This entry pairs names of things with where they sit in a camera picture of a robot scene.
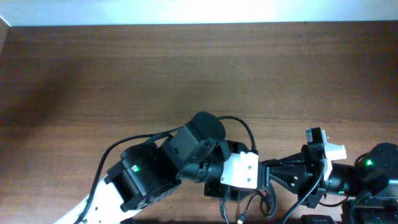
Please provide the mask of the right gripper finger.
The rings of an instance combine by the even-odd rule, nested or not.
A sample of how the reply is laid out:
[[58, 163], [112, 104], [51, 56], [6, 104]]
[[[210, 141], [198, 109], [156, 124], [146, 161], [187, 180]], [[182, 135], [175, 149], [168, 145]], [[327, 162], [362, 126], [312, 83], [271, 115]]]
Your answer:
[[271, 186], [271, 181], [276, 182], [293, 194], [298, 194], [298, 177], [288, 174], [286, 170], [275, 169], [274, 167], [260, 166], [259, 168], [259, 188], [264, 189]]
[[266, 161], [262, 161], [261, 168], [263, 170], [266, 170], [268, 167], [301, 166], [304, 164], [305, 164], [304, 154], [299, 152], [281, 159], [269, 159]]

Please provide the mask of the black USB cable thick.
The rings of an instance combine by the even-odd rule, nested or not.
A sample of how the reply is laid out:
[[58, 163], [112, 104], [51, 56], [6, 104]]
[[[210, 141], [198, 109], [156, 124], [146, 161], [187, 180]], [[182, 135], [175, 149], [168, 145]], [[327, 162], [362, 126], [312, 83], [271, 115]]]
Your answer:
[[260, 196], [261, 201], [259, 204], [259, 208], [261, 213], [266, 218], [272, 218], [277, 211], [277, 196], [274, 186], [268, 181], [267, 185], [262, 190], [255, 190], [254, 193], [249, 198], [248, 204], [246, 205], [244, 212], [241, 214], [237, 223], [243, 223], [246, 215], [248, 213], [248, 208], [255, 196]]

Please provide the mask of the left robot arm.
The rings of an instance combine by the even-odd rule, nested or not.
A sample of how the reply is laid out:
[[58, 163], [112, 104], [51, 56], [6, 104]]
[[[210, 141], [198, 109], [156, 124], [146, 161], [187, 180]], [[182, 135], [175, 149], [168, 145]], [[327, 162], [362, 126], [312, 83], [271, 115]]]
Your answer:
[[101, 177], [109, 153], [136, 137], [113, 143], [99, 162], [89, 194], [58, 223], [124, 223], [171, 195], [184, 180], [205, 184], [210, 197], [256, 189], [256, 146], [227, 140], [226, 119], [201, 111], [181, 127], [143, 134], [144, 142], [123, 151]]

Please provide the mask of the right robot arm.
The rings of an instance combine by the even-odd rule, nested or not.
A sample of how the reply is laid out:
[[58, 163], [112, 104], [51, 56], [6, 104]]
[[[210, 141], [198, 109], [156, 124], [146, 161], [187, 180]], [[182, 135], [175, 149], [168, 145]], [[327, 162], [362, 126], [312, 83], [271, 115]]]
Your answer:
[[298, 197], [283, 222], [297, 207], [316, 208], [332, 194], [344, 198], [338, 203], [343, 223], [397, 223], [396, 144], [377, 144], [351, 166], [339, 162], [346, 159], [346, 149], [330, 143], [323, 129], [305, 133], [299, 153], [261, 162], [265, 182], [273, 180]]

